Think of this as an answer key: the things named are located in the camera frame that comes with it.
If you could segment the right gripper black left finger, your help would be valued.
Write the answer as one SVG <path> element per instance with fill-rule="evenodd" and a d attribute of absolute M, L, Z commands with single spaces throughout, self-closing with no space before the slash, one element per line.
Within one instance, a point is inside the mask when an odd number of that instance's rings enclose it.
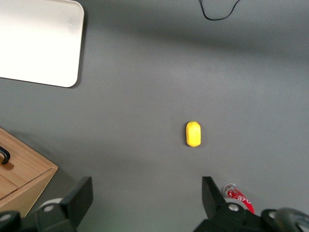
<path fill-rule="evenodd" d="M 44 202 L 35 212 L 39 232 L 75 232 L 93 202 L 92 177 L 83 177 L 63 198 Z"/>

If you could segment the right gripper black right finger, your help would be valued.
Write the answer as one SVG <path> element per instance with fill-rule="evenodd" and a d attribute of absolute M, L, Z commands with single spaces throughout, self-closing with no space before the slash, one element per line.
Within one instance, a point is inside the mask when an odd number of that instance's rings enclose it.
<path fill-rule="evenodd" d="M 260 232 L 260 217 L 239 201 L 227 202 L 210 176 L 202 178 L 202 203 L 207 218 L 196 232 Z"/>

